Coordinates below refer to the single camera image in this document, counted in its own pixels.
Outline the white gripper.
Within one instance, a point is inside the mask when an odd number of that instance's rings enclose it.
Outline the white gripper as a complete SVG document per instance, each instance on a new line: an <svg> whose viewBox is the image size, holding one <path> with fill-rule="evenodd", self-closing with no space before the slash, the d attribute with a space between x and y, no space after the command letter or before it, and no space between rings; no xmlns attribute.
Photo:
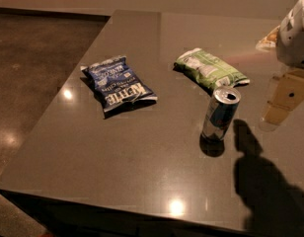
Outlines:
<svg viewBox="0 0 304 237"><path fill-rule="evenodd" d="M281 63L297 68L269 80L263 122L271 126L280 126L304 101L304 0L298 0L282 20L276 55Z"/></svg>

